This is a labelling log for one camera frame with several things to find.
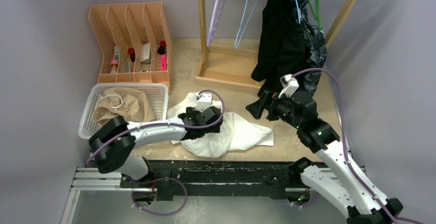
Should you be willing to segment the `plain black shorts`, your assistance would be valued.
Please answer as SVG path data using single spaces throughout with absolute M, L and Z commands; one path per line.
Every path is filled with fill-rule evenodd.
M 253 80 L 263 82 L 258 97 L 265 90 L 279 92 L 282 76 L 303 69 L 309 56 L 303 31 L 294 0 L 267 0 L 262 11 L 258 62 L 251 73 Z

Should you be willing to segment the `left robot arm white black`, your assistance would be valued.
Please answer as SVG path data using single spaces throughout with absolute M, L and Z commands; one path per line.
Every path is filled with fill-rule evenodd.
M 204 111 L 187 107 L 184 113 L 166 121 L 128 122 L 121 116 L 112 118 L 88 140 L 91 155 L 101 174 L 118 172 L 134 180 L 142 188 L 153 182 L 146 159 L 132 151 L 141 146 L 163 141 L 184 141 L 219 133 L 223 113 L 215 106 Z

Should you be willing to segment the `white shorts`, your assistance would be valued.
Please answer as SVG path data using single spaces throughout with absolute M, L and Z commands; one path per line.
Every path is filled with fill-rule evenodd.
M 175 117 L 186 111 L 187 107 L 196 108 L 198 92 L 190 92 L 178 104 L 168 109 L 167 116 Z M 222 108 L 221 101 L 213 101 L 212 106 Z M 225 112 L 219 134 L 208 133 L 194 140 L 171 141 L 180 143 L 196 156 L 217 158 L 231 151 L 246 151 L 254 146 L 274 146 L 274 131 L 266 126 L 248 122 L 235 112 Z

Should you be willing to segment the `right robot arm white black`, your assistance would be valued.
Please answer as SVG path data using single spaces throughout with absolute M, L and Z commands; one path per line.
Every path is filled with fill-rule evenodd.
M 302 157 L 289 166 L 289 181 L 303 184 L 328 200 L 346 218 L 347 223 L 394 223 L 403 205 L 380 191 L 351 158 L 336 131 L 318 117 L 317 103 L 311 94 L 297 91 L 290 97 L 264 92 L 259 100 L 246 106 L 259 119 L 264 110 L 267 120 L 282 120 L 297 130 L 300 142 L 317 155 L 336 180 L 309 159 Z

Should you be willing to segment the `peach plastic file organizer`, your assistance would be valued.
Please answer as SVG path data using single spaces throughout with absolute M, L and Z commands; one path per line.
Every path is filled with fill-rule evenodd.
M 102 52 L 98 83 L 160 83 L 172 87 L 172 39 L 161 2 L 92 5 L 88 20 Z M 140 63 L 142 44 L 151 45 L 151 63 Z M 135 49 L 130 61 L 128 49 Z M 168 70 L 161 71 L 160 55 L 166 54 Z M 110 61 L 119 55 L 116 74 Z

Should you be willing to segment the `lilac hanger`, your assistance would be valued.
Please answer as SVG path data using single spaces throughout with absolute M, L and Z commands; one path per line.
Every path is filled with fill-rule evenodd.
M 211 15 L 211 19 L 210 19 L 210 25 L 209 25 L 208 34 L 207 34 L 207 47 L 210 47 L 211 42 L 213 40 L 213 36 L 214 36 L 215 31 L 216 31 L 216 27 L 219 23 L 219 19 L 221 17 L 222 11 L 223 11 L 225 1 L 226 0 L 215 0 L 214 1 L 212 15 Z

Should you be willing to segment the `white plastic basket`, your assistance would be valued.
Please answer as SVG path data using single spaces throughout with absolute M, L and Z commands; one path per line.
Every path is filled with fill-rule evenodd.
M 125 121 L 148 122 L 166 118 L 169 89 L 165 84 L 101 83 L 95 85 L 86 101 L 78 135 L 89 139 L 117 116 Z

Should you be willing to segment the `beige shorts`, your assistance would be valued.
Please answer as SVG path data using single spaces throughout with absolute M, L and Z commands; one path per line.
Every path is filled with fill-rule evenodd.
M 121 116 L 125 121 L 155 121 L 156 115 L 147 95 L 140 90 L 114 87 L 98 96 L 92 122 L 105 125 L 112 118 Z

